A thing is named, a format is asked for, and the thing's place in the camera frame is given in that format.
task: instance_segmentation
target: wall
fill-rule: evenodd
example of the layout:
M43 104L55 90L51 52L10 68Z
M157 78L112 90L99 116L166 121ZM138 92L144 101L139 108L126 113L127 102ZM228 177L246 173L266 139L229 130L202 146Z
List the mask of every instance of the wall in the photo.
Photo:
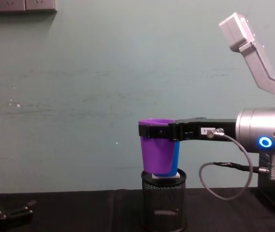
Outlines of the wall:
M219 30L235 11L275 68L275 1L58 0L54 16L0 16L0 192L139 189L139 119L275 106ZM188 187L208 161L246 160L233 144L182 143ZM204 176L232 187L247 174Z

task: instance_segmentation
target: plastic cup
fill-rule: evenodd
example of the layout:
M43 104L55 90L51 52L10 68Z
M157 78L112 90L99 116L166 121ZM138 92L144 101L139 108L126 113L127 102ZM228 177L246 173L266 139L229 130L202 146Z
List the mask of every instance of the plastic cup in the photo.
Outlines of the plastic cup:
M150 118L140 120L139 125L168 126L172 119ZM141 136L144 171L158 176L177 174L179 142L169 139L152 139Z

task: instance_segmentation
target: black tablecloth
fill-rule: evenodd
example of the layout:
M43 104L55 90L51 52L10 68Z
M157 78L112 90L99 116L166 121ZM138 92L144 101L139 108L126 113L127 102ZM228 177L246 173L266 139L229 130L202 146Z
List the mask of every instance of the black tablecloth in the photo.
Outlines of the black tablecloth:
M219 188L232 195L238 188ZM201 188L186 190L186 232L275 232L275 211L248 189L231 202ZM6 207L37 201L30 225L12 232L143 232L139 224L141 190L0 194Z

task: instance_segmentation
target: gray cable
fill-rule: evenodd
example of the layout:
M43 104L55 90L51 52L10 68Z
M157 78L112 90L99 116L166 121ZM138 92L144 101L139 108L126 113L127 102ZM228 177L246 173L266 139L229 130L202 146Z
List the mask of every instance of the gray cable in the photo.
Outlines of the gray cable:
M221 135L229 140L231 140L233 143L235 143L240 149L241 151L245 154L245 157L249 163L249 176L248 176L248 179L247 179L247 182L245 184L245 186L234 196L231 196L231 197L222 197L218 194L216 194L215 192L213 192L204 182L203 180L203 177L202 177L202 170L204 167L206 166L209 166L209 165L213 165L214 162L211 162L211 163L205 163L203 164L201 167L200 167L200 170L199 170L199 175L200 175L200 180L201 180L201 183L203 184L203 186L205 187L205 189L207 189L211 194L213 194L215 197L221 199L221 200L224 200L224 201L231 201L231 200L234 200L236 199L237 197L239 197L247 188L248 186L250 185L250 182L251 182L251 179L252 179L252 175L253 175L253 164L252 164L252 161L249 157L249 154L248 152L246 151L246 149L239 143L237 142L235 139L231 138L230 136L224 134L224 135Z

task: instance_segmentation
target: purple cup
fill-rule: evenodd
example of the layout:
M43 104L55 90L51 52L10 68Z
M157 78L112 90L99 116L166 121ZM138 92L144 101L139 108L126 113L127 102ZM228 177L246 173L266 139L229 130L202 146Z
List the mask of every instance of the purple cup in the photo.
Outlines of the purple cup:
M139 125L168 126L172 119L150 118L138 121ZM153 174L171 173L175 142L169 139L151 139L141 136L144 171Z

